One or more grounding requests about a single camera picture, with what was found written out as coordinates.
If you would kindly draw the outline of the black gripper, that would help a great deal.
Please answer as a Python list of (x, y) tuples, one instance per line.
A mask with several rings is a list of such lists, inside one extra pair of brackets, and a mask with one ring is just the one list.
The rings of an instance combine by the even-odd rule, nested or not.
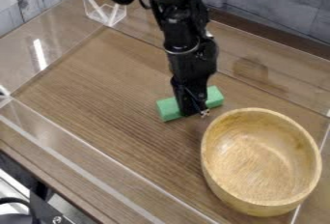
[(183, 117), (195, 114), (205, 117), (209, 113), (205, 106), (205, 82), (216, 71), (216, 41), (213, 38), (197, 39), (192, 43), (165, 40), (164, 51), (172, 73), (169, 83), (180, 114)]

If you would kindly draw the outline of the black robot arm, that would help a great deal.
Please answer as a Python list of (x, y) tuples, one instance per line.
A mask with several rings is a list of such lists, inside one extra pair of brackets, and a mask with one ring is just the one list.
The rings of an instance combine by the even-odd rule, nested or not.
[(164, 52), (172, 73), (169, 84), (180, 114), (208, 114), (207, 81), (216, 72), (219, 47), (207, 31), (208, 9), (201, 0), (112, 0), (137, 2), (149, 10), (164, 34)]

